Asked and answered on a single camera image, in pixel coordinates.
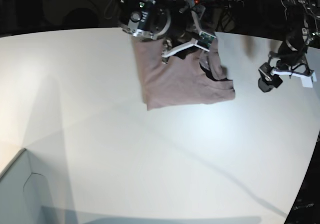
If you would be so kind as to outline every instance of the white table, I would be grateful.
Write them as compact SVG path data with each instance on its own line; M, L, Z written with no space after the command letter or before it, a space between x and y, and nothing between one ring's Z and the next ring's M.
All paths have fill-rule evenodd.
M319 96L297 78L262 93L258 68L279 44L218 37L236 100L151 112L120 29L0 39L0 140L32 152L59 219L284 223L320 130ZM319 59L310 50L320 74Z

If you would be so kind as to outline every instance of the metal bracket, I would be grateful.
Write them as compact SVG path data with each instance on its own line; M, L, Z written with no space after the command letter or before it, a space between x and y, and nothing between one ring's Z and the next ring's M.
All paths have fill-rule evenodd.
M182 45L179 45L171 50L165 50L162 53L163 58L169 58L171 56L174 56L175 54L186 50L191 47L198 47L200 49L203 49L204 51L210 52L210 46L213 42L213 40L216 38L216 36L212 33L206 32L203 30L201 23L200 23L200 18L198 14L195 11L192 11L192 17L194 20L194 24L196 27L197 32L199 33L199 40L193 38L190 42L184 43Z
M305 88L313 88L314 86L314 82L317 82L317 76L316 76L316 72L311 70L310 74L306 74L306 73L299 73L299 72L292 72L290 70L279 70L279 69L273 69L271 71L271 75L279 75L279 76L294 76L294 77L298 77L301 79L302 81L302 85Z

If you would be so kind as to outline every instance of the cloth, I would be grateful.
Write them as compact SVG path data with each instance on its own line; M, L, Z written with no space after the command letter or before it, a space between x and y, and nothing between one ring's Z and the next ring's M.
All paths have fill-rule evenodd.
M199 50L185 60L173 56L167 65L162 63L162 40L133 40L133 47L148 110L174 105L214 104L236 97L234 83L227 79L221 66L217 39L209 53Z

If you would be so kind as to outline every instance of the wire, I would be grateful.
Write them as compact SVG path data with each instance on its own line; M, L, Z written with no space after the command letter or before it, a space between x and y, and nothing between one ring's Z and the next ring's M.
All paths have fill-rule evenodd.
M309 15L309 16L311 16L311 17L315 18L315 19L320 20L320 16L319 16L319 15L312 14L312 13L308 13L307 15Z
M222 22L223 22L223 19L224 17L226 16L226 10L224 9L221 14L220 14L220 18L219 18L219 21L218 21L218 25L216 27L216 31L218 32L219 31L219 28L222 27Z
M104 10L104 12L103 12L103 16L104 16L105 20L112 20L112 18L113 18L113 14L115 13L116 8L113 10L113 12L112 12L112 14L111 14L110 17L106 17L106 14L107 14L107 12L109 11L111 5L113 4L113 1L114 1L114 0L109 0L109 3L108 3L107 6L105 7L105 10Z
M43 22L49 26L54 27L55 25L53 23L51 23L45 16L43 17Z
M222 31L225 32L226 28L229 26L229 24L231 23L231 21L233 21L232 18L229 19L228 23L226 23L226 25L224 27L222 27Z
M313 17L314 17L315 19L317 19L317 16L316 16L316 14L312 11L312 9L310 9L310 11L311 11L311 13L314 15ZM315 24L316 24L316 29L317 29L317 31L319 31L318 22L315 21Z
M300 56L301 56L302 52L304 51L304 49L308 46L307 45L308 41L309 41L309 36L306 39L306 41L304 42L303 47L299 50L294 62L291 64L291 67L293 67L294 64L296 64L299 61L299 59L301 59ZM305 66L305 69L308 71L308 73L310 73L309 66L307 64L305 64L305 63L302 63L302 64L299 64L297 67L291 69L292 70L292 74L290 75L290 78L293 76L294 71L297 70L298 68L300 68L301 66Z
M265 23L273 29L284 29L286 27L285 25L274 24L271 22L268 15L266 14L266 7L264 6L263 1L264 0L258 0L258 8L259 8L260 14L261 14L262 18L264 19Z
M91 4L95 7L95 9L97 10L97 12L98 12L99 14L101 13L99 7L98 7L94 2L92 2L91 0L86 0L86 1L89 2L89 3L91 3Z

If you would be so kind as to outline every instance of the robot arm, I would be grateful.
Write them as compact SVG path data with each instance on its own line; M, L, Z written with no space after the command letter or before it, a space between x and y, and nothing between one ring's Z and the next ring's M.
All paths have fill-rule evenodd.
M196 0L116 0L121 9L119 27L148 40L164 40L163 63L171 56L185 59L202 49L209 52L214 33L205 31L201 19L205 7Z
M279 88L283 83L282 75L301 78L302 85L307 88L312 88L313 82L317 81L316 73L309 68L305 56L310 44L320 35L320 16L317 15L316 5L310 0L281 1L286 9L288 33L278 53L271 52L268 62L259 69L259 88L263 92ZM276 66L271 66L273 59L278 59Z
M121 9L119 26L124 32L145 41L163 41L163 63L169 57L185 59L192 52L210 51L216 38L201 26L206 7L202 0L116 0ZM285 7L287 34L278 53L271 52L269 61L260 69L259 87L270 92L282 84L280 76L302 79L304 87L313 87L316 74L309 68L306 53L320 36L320 11L310 0L281 0ZM276 66L271 62L278 59Z

